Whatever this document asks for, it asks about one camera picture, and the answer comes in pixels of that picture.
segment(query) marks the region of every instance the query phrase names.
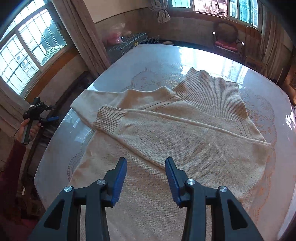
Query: tree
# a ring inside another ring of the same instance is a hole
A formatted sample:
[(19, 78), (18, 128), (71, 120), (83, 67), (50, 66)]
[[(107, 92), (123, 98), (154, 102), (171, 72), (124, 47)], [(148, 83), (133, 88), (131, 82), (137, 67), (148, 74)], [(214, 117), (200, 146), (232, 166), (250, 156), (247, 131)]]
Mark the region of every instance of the tree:
[(40, 40), (43, 41), (41, 45), (46, 51), (45, 56), (42, 59), (41, 65), (45, 64), (47, 58), (50, 59), (57, 51), (61, 49), (62, 46), (65, 45), (64, 40), (60, 39), (59, 34), (56, 34), (57, 36), (55, 38), (50, 37), (52, 34), (55, 34), (56, 32), (58, 32), (58, 29), (55, 23), (51, 20), (49, 27), (43, 31), (43, 37)]

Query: beige knit sweater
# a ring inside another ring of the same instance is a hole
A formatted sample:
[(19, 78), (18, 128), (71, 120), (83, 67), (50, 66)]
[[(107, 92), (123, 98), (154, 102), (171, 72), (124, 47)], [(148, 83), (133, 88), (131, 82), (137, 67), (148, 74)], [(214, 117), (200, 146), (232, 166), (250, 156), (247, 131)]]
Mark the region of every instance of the beige knit sweater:
[(172, 90), (85, 90), (71, 107), (96, 130), (71, 185), (88, 186), (119, 157), (128, 161), (119, 202), (106, 210), (111, 240), (181, 240), (186, 209), (171, 197), (169, 156), (188, 177), (225, 185), (250, 206), (270, 144), (248, 118), (237, 83), (191, 68)]

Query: sweater sleeve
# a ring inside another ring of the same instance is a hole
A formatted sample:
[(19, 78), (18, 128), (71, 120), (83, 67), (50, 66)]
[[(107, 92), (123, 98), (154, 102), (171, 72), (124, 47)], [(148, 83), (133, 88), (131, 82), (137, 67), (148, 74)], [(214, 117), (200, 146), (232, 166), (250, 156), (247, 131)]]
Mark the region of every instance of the sweater sleeve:
[(128, 89), (121, 93), (84, 90), (73, 101), (71, 108), (77, 112), (84, 124), (93, 129), (93, 122), (97, 117), (98, 110), (103, 105), (122, 109), (146, 109), (172, 97), (173, 95), (166, 87), (151, 92), (134, 89)]
[(94, 127), (161, 169), (173, 157), (189, 177), (213, 188), (227, 185), (238, 198), (261, 179), (270, 150), (263, 141), (145, 110), (103, 106)]
[(20, 167), (25, 152), (26, 147), (16, 141), (7, 159), (5, 171), (0, 173), (1, 212), (3, 212), (9, 205), (14, 203), (14, 198), (17, 193), (17, 183), (20, 175)]

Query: red seat cushion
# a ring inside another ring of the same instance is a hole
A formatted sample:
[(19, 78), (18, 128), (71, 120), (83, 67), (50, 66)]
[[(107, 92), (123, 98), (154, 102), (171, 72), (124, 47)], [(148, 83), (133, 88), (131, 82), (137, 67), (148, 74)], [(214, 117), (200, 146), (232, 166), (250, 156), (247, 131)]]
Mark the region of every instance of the red seat cushion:
[(223, 40), (217, 40), (215, 42), (215, 45), (216, 46), (219, 46), (219, 47), (222, 47), (224, 49), (228, 49), (230, 51), (237, 52), (237, 45), (236, 45), (236, 43), (229, 44), (229, 43), (224, 42)]

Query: red sleeve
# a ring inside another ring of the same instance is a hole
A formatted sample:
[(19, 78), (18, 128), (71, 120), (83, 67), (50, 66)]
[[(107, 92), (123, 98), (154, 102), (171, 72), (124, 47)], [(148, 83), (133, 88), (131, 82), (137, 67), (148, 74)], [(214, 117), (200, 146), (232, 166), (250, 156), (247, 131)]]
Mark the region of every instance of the red sleeve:
[(17, 193), (17, 183), (20, 175), (20, 166), (26, 152), (26, 147), (15, 141), (6, 162), (5, 171), (0, 173), (0, 210), (1, 213), (14, 204)]

